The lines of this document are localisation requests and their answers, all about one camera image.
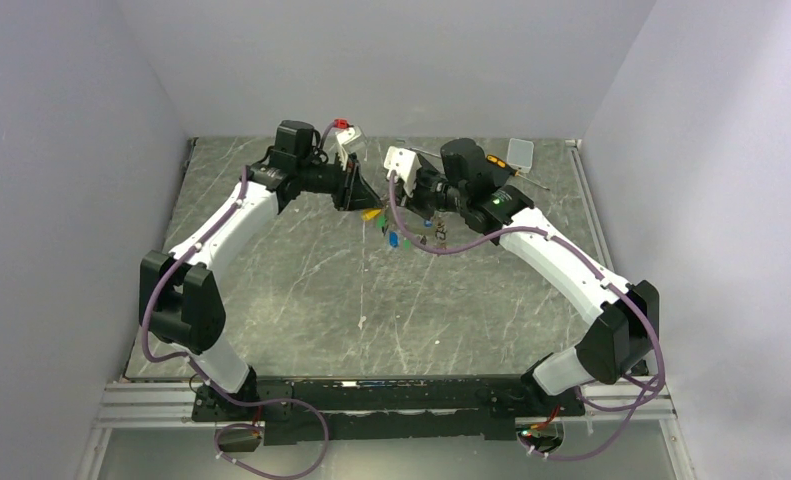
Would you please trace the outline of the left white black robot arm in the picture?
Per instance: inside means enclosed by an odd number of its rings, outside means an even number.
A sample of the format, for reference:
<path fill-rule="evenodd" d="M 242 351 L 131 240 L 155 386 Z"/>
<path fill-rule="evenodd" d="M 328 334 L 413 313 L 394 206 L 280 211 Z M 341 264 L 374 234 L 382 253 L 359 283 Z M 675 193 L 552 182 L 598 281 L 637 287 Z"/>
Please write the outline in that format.
<path fill-rule="evenodd" d="M 363 178 L 361 129 L 337 118 L 324 130 L 282 121 L 263 158 L 243 166 L 229 197 L 204 224 L 167 252 L 151 251 L 140 264 L 141 349 L 151 363 L 188 362 L 219 395 L 235 420 L 258 406 L 257 374 L 224 333 L 219 283 L 243 247 L 303 193 L 331 197 L 338 211 L 379 208 Z"/>

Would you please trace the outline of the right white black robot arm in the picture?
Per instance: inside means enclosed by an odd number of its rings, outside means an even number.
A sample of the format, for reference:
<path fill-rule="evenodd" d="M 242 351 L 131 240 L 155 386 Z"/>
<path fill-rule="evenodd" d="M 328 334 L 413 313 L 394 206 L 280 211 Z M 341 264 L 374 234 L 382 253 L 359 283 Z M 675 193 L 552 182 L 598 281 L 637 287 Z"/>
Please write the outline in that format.
<path fill-rule="evenodd" d="M 642 385 L 649 398 L 664 384 L 659 345 L 659 293 L 647 281 L 637 284 L 596 262 L 560 232 L 534 200 L 509 184 L 523 171 L 523 155 L 488 154 L 475 140 L 445 143 L 436 168 L 420 151 L 390 147 L 383 165 L 389 203 L 398 227 L 406 209 L 425 220 L 458 214 L 479 237 L 459 247 L 425 246 L 436 255 L 453 255 L 491 242 L 517 256 L 546 279 L 575 308 L 588 329 L 577 344 L 537 361 L 522 376 L 522 401 L 528 411 L 545 415 L 561 394 L 598 382 L 614 384 L 647 354 L 658 376 Z"/>

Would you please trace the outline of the yellow key tag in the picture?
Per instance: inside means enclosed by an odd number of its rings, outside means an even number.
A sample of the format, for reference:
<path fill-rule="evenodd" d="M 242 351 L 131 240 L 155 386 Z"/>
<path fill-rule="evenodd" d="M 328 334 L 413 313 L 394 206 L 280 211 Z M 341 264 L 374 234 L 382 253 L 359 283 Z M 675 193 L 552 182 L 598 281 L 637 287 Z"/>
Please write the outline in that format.
<path fill-rule="evenodd" d="M 382 213 L 381 209 L 366 209 L 361 212 L 361 219 L 364 222 L 371 221 Z"/>

